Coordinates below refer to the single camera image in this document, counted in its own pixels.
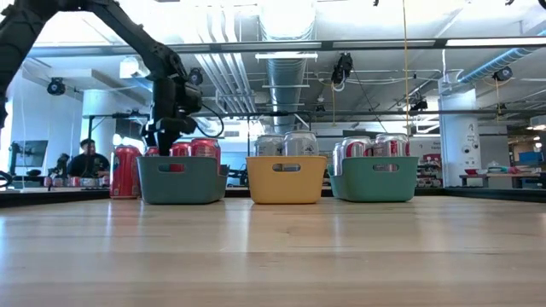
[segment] pillar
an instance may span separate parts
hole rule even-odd
[[[106,90],[86,90],[84,92],[83,115],[112,114],[118,112],[117,94]],[[80,140],[87,138],[89,120],[82,119]],[[115,119],[94,119],[91,138],[95,141],[96,151],[110,159],[113,151],[112,138],[116,133]]]
[[[478,109],[476,90],[468,86],[451,88],[439,81],[439,110]],[[444,187],[462,185],[465,169],[481,169],[478,118],[472,114],[440,115],[442,173]],[[481,186],[480,179],[468,180],[469,186]]]

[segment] table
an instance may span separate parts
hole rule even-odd
[[[522,188],[521,179],[522,178],[539,178],[540,174],[531,174],[531,173],[520,173],[520,174],[484,174],[484,175],[460,175],[462,180],[462,186],[467,187],[467,180],[470,178],[481,178],[484,181],[484,188],[489,188],[489,178],[512,178],[512,187]]]
[[[546,305],[546,206],[409,203],[0,210],[0,306]]]

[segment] ductwork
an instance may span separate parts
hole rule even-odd
[[[315,6],[312,0],[270,0],[260,12],[262,40],[294,41],[311,40],[315,25]],[[301,88],[276,88],[279,85],[302,84],[305,74],[305,59],[267,60],[267,74],[271,102],[274,111],[296,111]],[[275,133],[283,134],[294,127],[294,116],[275,117]]]
[[[546,36],[546,30],[538,33],[538,36]],[[514,63],[515,61],[530,55],[540,48],[512,48],[509,51],[499,55],[495,59],[485,63],[471,73],[457,79],[460,83],[468,84],[476,82],[482,78],[490,77],[493,73],[498,72],[504,67]]]

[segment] person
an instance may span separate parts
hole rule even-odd
[[[105,156],[96,153],[95,141],[85,139],[79,146],[84,153],[74,157],[68,164],[67,173],[70,177],[97,178],[110,175],[110,162]]]

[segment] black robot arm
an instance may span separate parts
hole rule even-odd
[[[181,133],[193,133],[197,124],[188,117],[201,109],[201,93],[188,82],[180,57],[150,37],[114,0],[15,0],[0,23],[0,129],[6,117],[9,83],[22,65],[38,35],[58,12],[89,11],[124,39],[141,57],[154,81],[153,124],[144,131],[148,145],[169,148]]]

